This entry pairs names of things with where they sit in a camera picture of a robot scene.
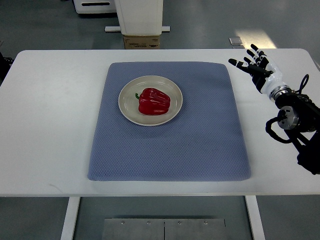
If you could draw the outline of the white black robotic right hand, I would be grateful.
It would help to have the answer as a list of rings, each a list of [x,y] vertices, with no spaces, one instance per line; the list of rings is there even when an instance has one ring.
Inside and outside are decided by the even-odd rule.
[[[250,47],[246,51],[249,57],[244,57],[243,61],[230,58],[228,62],[249,74],[258,92],[271,101],[275,101],[278,95],[289,93],[291,89],[283,82],[283,74],[276,63],[254,44]]]

